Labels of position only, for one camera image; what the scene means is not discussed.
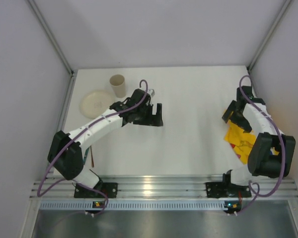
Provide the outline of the yellow pikachu cloth placemat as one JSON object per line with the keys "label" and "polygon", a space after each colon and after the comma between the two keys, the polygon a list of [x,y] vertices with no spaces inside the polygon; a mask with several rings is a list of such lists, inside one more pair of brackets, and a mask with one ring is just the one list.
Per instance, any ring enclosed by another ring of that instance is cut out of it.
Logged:
{"label": "yellow pikachu cloth placemat", "polygon": [[228,131],[224,140],[231,145],[238,159],[245,165],[248,162],[251,149],[256,141],[254,132],[244,132],[242,128],[232,123],[230,120],[227,124]]}

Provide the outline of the beige paper cup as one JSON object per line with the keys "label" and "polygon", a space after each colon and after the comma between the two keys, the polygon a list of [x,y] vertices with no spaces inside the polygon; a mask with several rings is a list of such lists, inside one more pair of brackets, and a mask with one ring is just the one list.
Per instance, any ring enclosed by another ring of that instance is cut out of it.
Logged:
{"label": "beige paper cup", "polygon": [[126,84],[123,75],[113,75],[109,79],[109,82],[117,98],[124,98],[126,96]]}

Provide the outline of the white paper plate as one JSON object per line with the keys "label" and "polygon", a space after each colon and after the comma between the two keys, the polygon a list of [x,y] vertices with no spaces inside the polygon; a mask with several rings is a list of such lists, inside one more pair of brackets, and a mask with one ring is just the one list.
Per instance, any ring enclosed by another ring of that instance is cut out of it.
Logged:
{"label": "white paper plate", "polygon": [[113,103],[114,97],[105,90],[94,90],[87,93],[80,101],[80,113],[89,119],[95,119],[104,113]]}

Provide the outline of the copper coloured fork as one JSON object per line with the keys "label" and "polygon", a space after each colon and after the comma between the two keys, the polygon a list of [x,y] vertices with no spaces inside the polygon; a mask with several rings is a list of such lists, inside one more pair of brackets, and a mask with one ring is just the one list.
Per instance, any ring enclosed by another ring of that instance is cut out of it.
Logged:
{"label": "copper coloured fork", "polygon": [[94,168],[94,159],[93,159],[93,151],[92,146],[90,146],[90,157],[91,157],[91,167]]}

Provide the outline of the spoon with green handle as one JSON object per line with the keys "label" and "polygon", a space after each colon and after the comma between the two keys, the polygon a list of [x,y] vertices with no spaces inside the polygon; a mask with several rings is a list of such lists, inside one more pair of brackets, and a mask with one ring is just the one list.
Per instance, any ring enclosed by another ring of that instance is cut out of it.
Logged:
{"label": "spoon with green handle", "polygon": [[83,164],[85,165],[87,157],[88,157],[88,153],[89,153],[89,148],[86,149],[84,157],[83,157]]}

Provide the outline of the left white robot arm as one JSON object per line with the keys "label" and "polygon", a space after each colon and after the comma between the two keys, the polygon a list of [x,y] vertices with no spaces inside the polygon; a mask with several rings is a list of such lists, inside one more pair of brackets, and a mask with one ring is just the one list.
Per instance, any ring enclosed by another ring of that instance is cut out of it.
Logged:
{"label": "left white robot arm", "polygon": [[153,113],[151,102],[155,92],[153,89],[144,91],[136,89],[125,102],[113,103],[103,114],[86,125],[68,133],[62,130],[54,135],[48,154],[48,161],[66,180],[97,189],[102,183],[101,178],[85,166],[85,151],[96,141],[132,123],[144,126],[163,126],[162,104],[156,106]]}

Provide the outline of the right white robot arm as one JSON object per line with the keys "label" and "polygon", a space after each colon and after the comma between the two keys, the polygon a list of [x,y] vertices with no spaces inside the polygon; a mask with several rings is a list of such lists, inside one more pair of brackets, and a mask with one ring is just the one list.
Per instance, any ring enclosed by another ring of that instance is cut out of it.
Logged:
{"label": "right white robot arm", "polygon": [[224,140],[242,162],[242,167],[223,175],[230,192],[248,191],[248,182],[262,178],[281,180],[289,175],[296,140],[285,135],[272,121],[263,99],[252,87],[241,86],[222,119],[228,124]]}

